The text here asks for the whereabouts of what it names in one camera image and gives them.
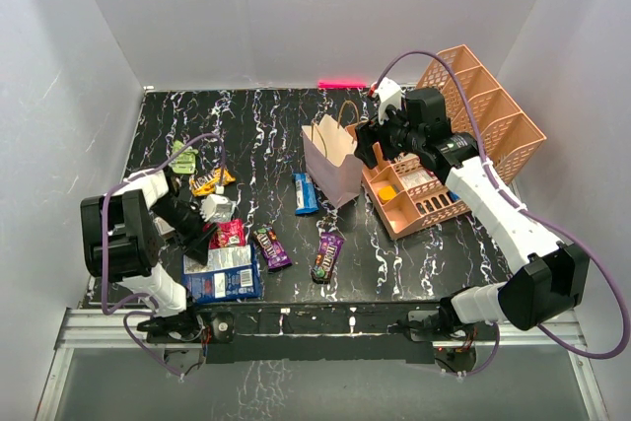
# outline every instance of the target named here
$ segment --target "candy bar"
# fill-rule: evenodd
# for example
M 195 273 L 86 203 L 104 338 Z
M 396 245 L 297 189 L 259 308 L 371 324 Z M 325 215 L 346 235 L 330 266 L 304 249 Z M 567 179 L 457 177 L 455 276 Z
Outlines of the candy bar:
M 260 246 L 269 271 L 280 270 L 292 264 L 287 253 L 278 242 L 276 233 L 271 226 L 261 226 L 252 233 L 254 239 Z
M 296 184 L 296 215 L 317 212 L 316 190 L 311 177 L 306 173 L 294 173 L 293 178 Z
M 219 176 L 221 174 L 221 169 L 218 168 L 213 173 L 209 173 L 208 175 L 203 175 L 198 178 L 191 177 L 188 180 L 188 186 L 190 187 L 190 192 L 193 193 L 193 196 L 207 196 L 208 194 L 215 192 L 215 186 L 219 183 Z M 229 184 L 231 182 L 235 182 L 236 179 L 228 173 L 228 170 L 224 170 L 224 179 L 223 185 Z
M 319 238 L 319 250 L 312 267 L 312 279 L 316 283 L 328 283 L 333 276 L 333 268 L 342 250 L 344 239 L 329 232 L 323 232 Z

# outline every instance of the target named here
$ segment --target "cable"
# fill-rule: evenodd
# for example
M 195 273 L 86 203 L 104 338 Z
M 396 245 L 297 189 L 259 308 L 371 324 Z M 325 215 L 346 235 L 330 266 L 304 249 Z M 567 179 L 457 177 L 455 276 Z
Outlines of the cable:
M 456 373 L 456 372 L 457 372 L 457 370 L 456 370 L 454 367 L 452 367 L 450 364 L 448 364 L 447 362 L 445 362 L 443 359 L 439 359 L 439 358 L 437 358 L 437 357 L 434 357 L 434 360 L 435 360 L 436 362 L 440 362 L 441 364 L 443 364 L 445 367 L 447 367 L 448 369 L 450 369 L 453 373 Z
M 203 362 L 197 362 L 196 364 L 191 365 L 190 367 L 188 367 L 188 370 L 186 372 L 184 372 L 184 376 L 187 377 L 188 374 L 190 374 L 190 372 L 195 368 L 195 367 L 201 367 L 202 365 L 204 365 Z
M 482 372 L 484 369 L 486 369 L 489 365 L 491 365 L 491 362 L 493 362 L 493 360 L 495 359 L 495 356 L 497 355 L 498 350 L 500 349 L 500 326 L 497 325 L 497 323 L 492 322 L 491 326 L 495 329 L 495 344 L 493 344 L 493 350 L 491 350 L 491 354 L 489 355 L 489 357 L 484 361 L 484 363 L 482 365 L 480 365 L 479 367 L 473 369 L 471 372 L 467 372 L 467 371 L 461 371 L 461 372 L 457 372 L 457 371 L 453 371 L 453 372 L 446 372 L 449 375 L 453 375 L 459 378 L 463 378 L 463 377 L 470 377 L 472 375 L 477 375 L 480 372 Z M 425 367 L 415 367 L 412 365 L 406 365 L 407 367 L 411 367 L 415 370 L 421 370 L 424 372 L 431 372 L 433 374 L 440 374 L 441 372 L 437 372 L 436 370 L 433 369 L 427 369 Z
M 455 335 L 455 334 L 456 334 L 455 332 L 449 334 L 449 339 L 466 341 L 466 338 L 468 337 L 468 335 L 461 336 L 461 335 Z
M 215 133 L 202 133 L 201 135 L 198 135 L 195 138 L 193 138 L 192 140 L 189 140 L 188 142 L 186 142 L 183 147 L 181 147 L 175 154 L 173 154 L 171 157 L 166 159 L 158 167 L 153 168 L 152 170 L 148 170 L 147 172 L 140 173 L 138 175 L 132 176 L 132 177 L 130 177 L 128 179 L 124 179 L 122 183 L 117 184 L 116 186 L 113 186 L 112 189 L 110 189 L 105 194 L 105 198 L 104 198 L 104 201 L 103 201 L 103 211 L 101 213 L 102 214 L 102 217 L 101 217 L 101 230 L 102 230 L 102 242 L 101 242 L 101 245 L 102 245 L 102 249 L 103 249 L 103 268 L 102 268 L 102 273 L 101 273 L 101 275 L 102 275 L 101 276 L 101 310 L 103 311 L 104 315 L 111 316 L 116 311 L 118 311 L 120 308 L 122 308 L 124 305 L 126 305 L 127 303 L 129 303 L 132 300 L 136 300 L 138 298 L 141 298 L 141 299 L 147 298 L 147 299 L 149 299 L 151 301 L 152 305 L 154 306 L 152 311 L 150 313 L 145 313 L 145 312 L 142 312 L 142 311 L 131 311 L 131 312 L 127 313 L 122 319 L 123 326 L 125 327 L 125 331 L 127 332 L 127 334 L 129 334 L 129 337 L 131 337 L 131 339 L 136 343 L 136 345 L 138 345 L 138 347 L 140 347 L 143 351 L 145 351 L 147 354 L 149 354 L 149 356 L 152 359 L 154 359 L 156 362 L 158 362 L 158 364 L 163 366 L 165 369 L 167 369 L 173 375 L 179 377 L 181 380 L 183 380 L 183 378 L 189 373 L 190 369 L 187 370 L 186 373 L 183 373 L 183 372 L 179 371 L 178 369 L 176 369 L 174 367 L 171 367 L 161 357 L 156 355 L 149 347 L 147 347 L 143 343 L 142 340 L 140 340 L 138 337 L 136 337 L 134 335 L 134 333 L 129 328 L 129 324 L 127 322 L 127 320 L 129 319 L 130 316 L 148 316 L 148 317 L 153 316 L 154 313 L 156 312 L 156 310 L 158 309 L 158 302 L 151 295 L 149 295 L 147 293 L 134 293 L 134 294 L 131 294 L 129 296 L 126 296 L 125 298 L 120 300 L 118 303 L 113 305 L 111 308 L 109 308 L 107 306 L 107 290 L 108 290 L 108 286 L 109 286 L 109 249 L 108 249 L 108 245 L 107 245 L 108 209 L 109 209 L 109 201 L 111 200 L 111 197 L 112 197 L 112 195 L 115 192 L 121 190 L 124 186 L 126 186 L 130 182 L 135 181 L 136 179 L 138 179 L 140 177 L 154 175 L 155 173 L 162 171 L 164 168 L 166 168 L 169 165 L 170 162 L 172 162 L 181 153 L 183 153 L 184 150 L 186 150 L 187 148 L 191 147 L 192 145 L 194 145 L 198 141 L 203 140 L 204 138 L 215 139 L 215 140 L 217 140 L 219 142 L 219 144 L 221 146 L 221 171 L 219 173 L 219 182 L 220 183 L 224 182 L 224 170 L 226 168 L 226 148 L 224 147 L 224 141 L 221 139 L 221 137 L 219 135 L 217 135 Z
M 203 331 L 204 331 L 204 326 L 202 325 L 201 328 L 199 329 L 199 332 L 197 332 L 195 335 L 193 335 L 190 339 L 180 339 L 179 342 L 192 342 L 197 337 L 201 336 Z
M 464 342 L 460 347 L 456 349 L 456 352 L 466 352 L 467 350 L 469 350 L 471 348 L 471 345 L 473 345 L 473 340 L 475 340 L 476 335 L 477 327 L 474 326 L 473 329 L 467 333 Z
M 503 189 L 500 189 L 500 184 L 494 176 L 492 162 L 488 159 L 488 156 L 486 155 L 486 151 L 484 150 L 484 141 L 482 140 L 482 134 L 480 133 L 480 129 L 475 120 L 475 116 L 473 115 L 471 105 L 469 104 L 469 101 L 466 98 L 466 94 L 464 93 L 462 84 L 460 83 L 460 80 L 457 78 L 456 73 L 454 72 L 452 67 L 443 58 L 441 58 L 439 55 L 435 53 L 432 53 L 430 51 L 423 51 L 423 50 L 412 50 L 412 51 L 408 51 L 406 53 L 400 54 L 399 56 L 394 58 L 390 62 L 390 64 L 386 67 L 382 75 L 377 80 L 377 83 L 375 84 L 375 86 L 371 88 L 371 91 L 379 87 L 379 84 L 382 82 L 382 80 L 384 79 L 386 74 L 390 71 L 390 69 L 392 69 L 392 66 L 394 66 L 402 58 L 409 56 L 411 54 L 421 54 L 425 56 L 430 56 L 431 58 L 434 58 L 436 61 L 441 63 L 441 65 L 443 65 L 445 70 L 448 72 L 448 74 L 454 81 L 454 84 L 456 85 L 456 88 L 457 88 L 458 93 L 460 94 L 460 97 L 462 98 L 462 103 L 464 104 L 466 114 L 468 115 L 469 121 L 471 122 L 471 128 L 473 129 L 473 134 L 475 135 L 475 140 L 477 142 L 478 151 L 480 154 L 480 159 L 482 161 L 482 168 L 484 169 L 484 172 L 486 172 L 486 175 L 488 176 L 489 181 L 491 181 L 491 184 L 493 185 L 493 187 L 496 190 L 498 190 L 498 193 L 506 200 L 506 202 L 508 202 L 511 206 L 518 208 L 521 203 L 516 202 L 515 200 L 511 198 L 511 196 L 506 191 L 504 191 Z M 545 327 L 542 324 L 539 324 L 537 327 L 541 329 L 543 333 L 545 333 L 548 337 L 554 340 L 561 347 L 577 355 L 580 355 L 582 357 L 587 357 L 589 359 L 604 360 L 604 359 L 611 359 L 613 357 L 616 357 L 620 353 L 622 353 L 622 351 L 624 351 L 624 349 L 627 347 L 629 343 L 629 338 L 631 336 L 631 320 L 629 319 L 629 310 L 624 301 L 624 297 L 622 296 L 622 291 L 620 290 L 617 283 L 615 282 L 613 275 L 609 273 L 609 270 L 600 261 L 596 253 L 591 248 L 589 248 L 585 243 L 583 243 L 580 239 L 570 234 L 568 231 L 562 229 L 561 227 L 549 222 L 548 220 L 535 216 L 534 214 L 529 212 L 527 209 L 521 209 L 519 210 L 519 212 L 521 212 L 523 215 L 525 215 L 529 219 L 535 222 L 538 222 L 543 227 L 565 237 L 569 241 L 576 244 L 582 251 L 584 251 L 588 255 L 588 257 L 594 262 L 594 265 L 596 266 L 596 268 L 598 268 L 598 270 L 604 277 L 605 281 L 609 285 L 609 288 L 611 289 L 611 292 L 613 293 L 613 297 L 615 298 L 616 303 L 618 304 L 618 308 L 620 309 L 620 315 L 622 316 L 622 335 L 620 337 L 620 341 L 612 350 L 608 352 L 599 353 L 599 354 L 577 349 L 576 347 L 561 340 L 558 336 L 553 334 L 547 327 Z
M 136 337 L 136 335 L 131 331 L 131 329 L 129 328 L 129 323 L 127 322 L 127 319 L 130 316 L 149 316 L 151 317 L 153 315 L 153 313 L 145 313 L 143 311 L 130 311 L 129 313 L 127 313 L 123 318 L 122 318 L 122 324 L 125 327 L 125 331 L 127 332 L 127 334 L 129 334 L 129 337 L 131 337 L 131 340 L 133 340 L 136 345 L 138 345 L 138 347 L 140 347 L 142 350 L 144 350 L 147 354 L 149 354 L 149 356 L 154 359 L 156 362 L 158 362 L 158 364 L 162 365 L 165 369 L 167 369 L 169 372 L 171 372 L 173 375 L 175 375 L 176 377 L 179 377 L 180 379 L 182 379 L 183 377 L 185 377 L 185 374 L 180 372 L 178 369 L 171 367 L 169 364 L 167 364 L 162 357 L 158 356 L 157 354 L 154 353 L 153 350 L 151 350 L 149 347 L 147 347 L 142 340 L 140 340 L 138 337 Z

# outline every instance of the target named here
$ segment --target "blue candy bar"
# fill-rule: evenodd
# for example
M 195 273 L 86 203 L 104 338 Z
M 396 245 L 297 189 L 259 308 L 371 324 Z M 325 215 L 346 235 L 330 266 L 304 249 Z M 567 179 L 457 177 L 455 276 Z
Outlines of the blue candy bar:
M 296 183 L 296 215 L 317 212 L 316 190 L 314 182 L 306 173 L 294 173 Z

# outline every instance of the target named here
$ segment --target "paper bag handle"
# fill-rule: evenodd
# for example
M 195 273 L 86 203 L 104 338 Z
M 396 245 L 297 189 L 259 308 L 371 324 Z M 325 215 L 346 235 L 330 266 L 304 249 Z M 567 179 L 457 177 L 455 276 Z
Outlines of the paper bag handle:
M 326 151 L 326 142 L 324 142 L 324 137 L 322 137 L 322 134 L 319 131 L 319 127 L 316 125 L 316 121 L 312 120 L 312 142 L 314 141 L 314 130 L 319 135 L 319 139 L 322 141 L 322 145 L 324 145 L 324 157 L 328 158 L 328 152 Z
M 357 117 L 356 125 L 359 125 L 359 110 L 357 109 L 357 105 L 352 101 L 346 100 L 342 104 L 342 107 L 339 108 L 339 113 L 337 114 L 337 128 L 339 128 L 339 121 L 342 119 L 342 112 L 344 111 L 344 108 L 347 104 L 350 104 L 355 108 L 355 116 Z

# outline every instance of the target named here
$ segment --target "white wall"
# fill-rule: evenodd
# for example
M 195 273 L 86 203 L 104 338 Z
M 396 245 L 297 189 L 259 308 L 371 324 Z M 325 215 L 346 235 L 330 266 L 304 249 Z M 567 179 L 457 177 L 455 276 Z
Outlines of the white wall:
M 374 81 L 399 52 L 467 43 L 497 72 L 535 0 L 97 0 L 143 85 Z M 416 82 L 425 63 L 395 74 Z
M 79 203 L 120 178 L 142 88 L 94 0 L 0 0 L 0 418 L 33 419 L 88 273 Z
M 521 174 L 529 207 L 593 246 L 631 303 L 631 0 L 538 0 L 500 81 L 547 134 Z M 577 313 L 590 349 L 619 340 L 621 319 L 592 268 Z M 631 351 L 594 362 L 613 420 L 631 412 Z

